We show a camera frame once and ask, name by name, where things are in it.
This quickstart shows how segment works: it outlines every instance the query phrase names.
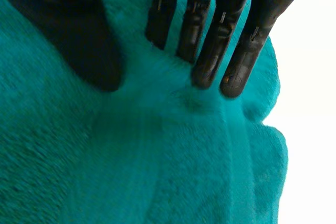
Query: teal fabric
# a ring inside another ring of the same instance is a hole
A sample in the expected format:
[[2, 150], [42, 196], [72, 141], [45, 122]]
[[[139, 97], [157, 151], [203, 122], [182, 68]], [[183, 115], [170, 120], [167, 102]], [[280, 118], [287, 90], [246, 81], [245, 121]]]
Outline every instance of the teal fabric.
[[277, 223], [287, 149], [262, 124], [280, 89], [270, 40], [239, 99], [218, 90], [250, 1], [206, 91], [174, 56], [186, 0], [165, 51], [143, 36], [151, 0], [104, 2], [127, 60], [112, 94], [0, 0], [0, 223]]

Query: plush fabric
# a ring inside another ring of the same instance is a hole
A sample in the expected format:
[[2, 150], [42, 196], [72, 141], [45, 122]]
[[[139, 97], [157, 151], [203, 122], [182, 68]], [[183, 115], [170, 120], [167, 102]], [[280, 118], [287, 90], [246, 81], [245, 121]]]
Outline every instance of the plush fabric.
[[270, 40], [239, 99], [218, 90], [250, 0], [206, 91], [174, 56], [186, 0], [165, 51], [143, 35], [151, 0], [104, 2], [127, 62], [112, 94], [0, 0], [0, 223], [277, 223], [287, 149], [262, 124], [279, 93]]

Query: fingertip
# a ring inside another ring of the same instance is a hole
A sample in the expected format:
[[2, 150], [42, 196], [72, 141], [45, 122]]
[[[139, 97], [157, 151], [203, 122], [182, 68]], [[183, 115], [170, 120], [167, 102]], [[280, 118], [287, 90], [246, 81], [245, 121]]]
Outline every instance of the fingertip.
[[242, 94], [244, 87], [245, 84], [239, 76], [224, 76], [219, 89], [224, 97], [236, 99]]

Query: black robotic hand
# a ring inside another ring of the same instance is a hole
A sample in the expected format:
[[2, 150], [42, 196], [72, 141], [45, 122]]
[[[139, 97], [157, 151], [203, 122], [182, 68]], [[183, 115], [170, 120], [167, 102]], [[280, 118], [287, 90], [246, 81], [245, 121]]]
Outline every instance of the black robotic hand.
[[[213, 83], [247, 0], [216, 0], [215, 14], [201, 53], [196, 53], [211, 0], [188, 0], [176, 55], [194, 64], [192, 83], [207, 89]], [[220, 90], [236, 98], [243, 91], [254, 64], [277, 18], [294, 0], [252, 0], [245, 27], [222, 78]], [[164, 49], [177, 0], [153, 0], [145, 35]]]

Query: white background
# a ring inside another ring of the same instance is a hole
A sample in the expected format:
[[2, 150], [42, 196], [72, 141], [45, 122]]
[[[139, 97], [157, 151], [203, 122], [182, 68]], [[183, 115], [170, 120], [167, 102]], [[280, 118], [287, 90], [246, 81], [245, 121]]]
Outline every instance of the white background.
[[279, 224], [336, 224], [336, 0], [295, 0], [270, 36], [281, 93], [264, 123], [289, 149]]

